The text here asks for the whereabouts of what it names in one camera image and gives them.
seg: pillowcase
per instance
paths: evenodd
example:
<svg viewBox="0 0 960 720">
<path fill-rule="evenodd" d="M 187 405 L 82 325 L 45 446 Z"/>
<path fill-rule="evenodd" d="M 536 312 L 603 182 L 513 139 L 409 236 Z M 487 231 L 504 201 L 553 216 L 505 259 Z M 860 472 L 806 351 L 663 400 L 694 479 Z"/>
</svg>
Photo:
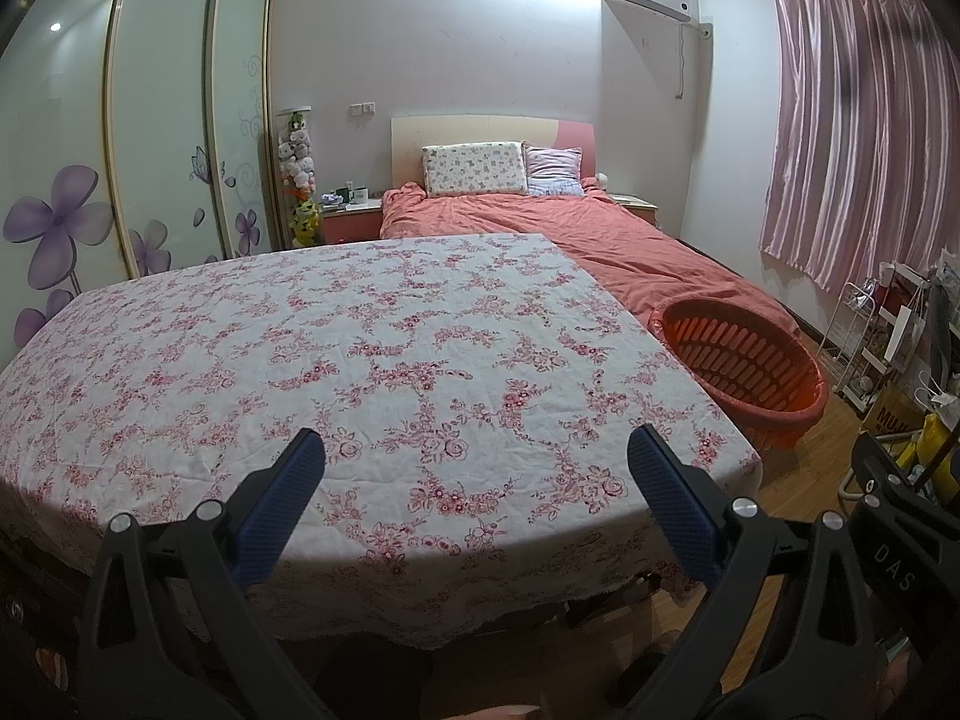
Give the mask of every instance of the pillowcase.
<svg viewBox="0 0 960 720">
<path fill-rule="evenodd" d="M 528 178 L 527 194 L 544 196 L 545 194 L 573 194 L 583 197 L 587 193 L 579 181 L 572 178 Z"/>
<path fill-rule="evenodd" d="M 544 148 L 523 144 L 523 161 L 527 166 L 527 181 L 536 188 L 536 194 L 576 194 L 583 196 L 580 185 L 581 148 Z M 552 183 L 562 181 L 564 191 L 546 191 Z"/>
<path fill-rule="evenodd" d="M 527 194 L 519 142 L 424 146 L 428 197 L 450 194 Z"/>
</svg>

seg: table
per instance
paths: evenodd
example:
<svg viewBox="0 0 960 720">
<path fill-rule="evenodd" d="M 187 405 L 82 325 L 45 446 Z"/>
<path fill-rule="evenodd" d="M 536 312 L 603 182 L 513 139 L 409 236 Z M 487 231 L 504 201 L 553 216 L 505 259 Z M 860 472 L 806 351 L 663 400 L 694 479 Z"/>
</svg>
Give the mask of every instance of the table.
<svg viewBox="0 0 960 720">
<path fill-rule="evenodd" d="M 329 244 L 377 241 L 383 223 L 382 200 L 350 203 L 343 210 L 323 212 L 323 234 Z"/>
<path fill-rule="evenodd" d="M 280 637 L 436 648 L 644 572 L 688 590 L 627 466 L 644 423 L 757 492 L 736 427 L 543 235 L 241 257 L 78 295 L 0 373 L 0 525 L 89 572 L 114 514 L 226 500 L 309 427 L 325 474 L 251 603 Z"/>
<path fill-rule="evenodd" d="M 646 200 L 641 200 L 632 194 L 611 194 L 610 199 L 622 205 L 635 217 L 649 221 L 649 223 L 656 227 L 656 205 Z"/>
</svg>

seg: orange laundry basket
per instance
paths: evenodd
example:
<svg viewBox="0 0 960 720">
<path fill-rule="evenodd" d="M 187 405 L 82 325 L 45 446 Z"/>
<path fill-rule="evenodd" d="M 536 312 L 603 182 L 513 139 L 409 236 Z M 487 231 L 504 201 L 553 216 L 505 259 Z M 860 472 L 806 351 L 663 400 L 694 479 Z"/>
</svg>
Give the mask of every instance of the orange laundry basket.
<svg viewBox="0 0 960 720">
<path fill-rule="evenodd" d="M 712 298 L 679 298 L 650 331 L 756 449 L 792 449 L 820 421 L 829 385 L 803 345 L 768 319 Z"/>
</svg>

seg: frosted glass door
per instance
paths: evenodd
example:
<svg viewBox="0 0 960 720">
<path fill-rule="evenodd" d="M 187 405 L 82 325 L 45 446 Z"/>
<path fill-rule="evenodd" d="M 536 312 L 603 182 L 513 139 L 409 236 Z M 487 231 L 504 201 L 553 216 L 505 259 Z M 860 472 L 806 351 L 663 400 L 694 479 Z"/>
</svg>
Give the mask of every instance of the frosted glass door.
<svg viewBox="0 0 960 720">
<path fill-rule="evenodd" d="M 213 121 L 232 255 L 270 251 L 263 119 L 267 0 L 220 0 L 213 43 Z"/>
<path fill-rule="evenodd" d="M 117 194 L 139 275 L 224 252 L 203 120 L 208 0 L 123 0 L 112 76 Z"/>
<path fill-rule="evenodd" d="M 128 278 L 103 154 L 111 3 L 35 0 L 0 56 L 0 368 L 79 293 Z"/>
</svg>

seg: floral tablecloth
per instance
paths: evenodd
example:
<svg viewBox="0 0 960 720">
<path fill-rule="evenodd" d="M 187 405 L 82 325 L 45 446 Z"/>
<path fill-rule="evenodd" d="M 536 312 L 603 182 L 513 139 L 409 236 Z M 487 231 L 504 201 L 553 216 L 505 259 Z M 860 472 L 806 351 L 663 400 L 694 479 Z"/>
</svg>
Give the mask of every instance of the floral tablecloth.
<svg viewBox="0 0 960 720">
<path fill-rule="evenodd" d="M 92 570 L 104 524 L 226 498 L 301 427 L 328 468 L 251 591 L 282 637 L 437 647 L 508 611 L 685 578 L 631 429 L 754 493 L 760 459 L 540 235 L 369 242 L 80 295 L 0 374 L 0 515 Z"/>
</svg>

